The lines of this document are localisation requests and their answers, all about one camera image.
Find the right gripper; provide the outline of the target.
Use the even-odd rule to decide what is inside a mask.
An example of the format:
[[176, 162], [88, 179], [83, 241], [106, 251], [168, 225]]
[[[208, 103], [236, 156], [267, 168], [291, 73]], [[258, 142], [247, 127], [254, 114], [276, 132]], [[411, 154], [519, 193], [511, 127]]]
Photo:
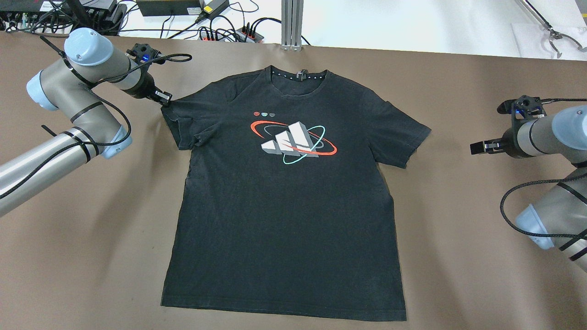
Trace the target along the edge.
[[522, 159], [523, 151], [516, 144], [515, 130], [508, 129], [499, 140], [484, 140], [470, 144], [471, 155], [506, 153], [514, 159]]

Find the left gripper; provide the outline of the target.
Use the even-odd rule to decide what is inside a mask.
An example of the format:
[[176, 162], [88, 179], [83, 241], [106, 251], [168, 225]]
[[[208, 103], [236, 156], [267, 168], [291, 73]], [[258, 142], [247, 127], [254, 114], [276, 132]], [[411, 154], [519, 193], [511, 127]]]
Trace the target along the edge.
[[172, 94], [158, 90], [154, 78], [149, 73], [143, 73], [134, 87], [124, 89], [123, 92], [136, 99], [153, 99], [164, 107], [172, 100]]

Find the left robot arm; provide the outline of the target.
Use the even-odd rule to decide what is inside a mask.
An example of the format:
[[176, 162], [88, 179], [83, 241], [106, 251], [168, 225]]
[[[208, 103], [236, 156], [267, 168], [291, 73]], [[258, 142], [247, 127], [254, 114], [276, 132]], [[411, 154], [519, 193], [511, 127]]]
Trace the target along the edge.
[[79, 28], [59, 50], [61, 60], [27, 83], [42, 108], [60, 110], [72, 127], [1, 167], [1, 214], [6, 215], [97, 156], [110, 159], [132, 144], [129, 124], [122, 125], [93, 88], [110, 82], [122, 92], [166, 105], [172, 95], [155, 86], [151, 62], [166, 60], [157, 50], [137, 44], [128, 53], [90, 28]]

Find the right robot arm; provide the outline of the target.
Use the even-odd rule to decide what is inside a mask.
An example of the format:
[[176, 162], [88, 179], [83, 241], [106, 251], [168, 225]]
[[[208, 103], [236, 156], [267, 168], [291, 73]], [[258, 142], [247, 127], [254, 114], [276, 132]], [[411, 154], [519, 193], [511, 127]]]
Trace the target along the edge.
[[[544, 105], [555, 99], [522, 96], [502, 102], [500, 114], [511, 117], [511, 127], [501, 138], [471, 144], [471, 154], [506, 153], [516, 159], [559, 154], [574, 167], [565, 178], [537, 180], [510, 188], [499, 204], [511, 228], [530, 238], [541, 249], [559, 249], [571, 262], [586, 269], [586, 125], [585, 105], [547, 115]], [[515, 219], [505, 212], [505, 201], [516, 190], [552, 184], [551, 190], [528, 205]]]

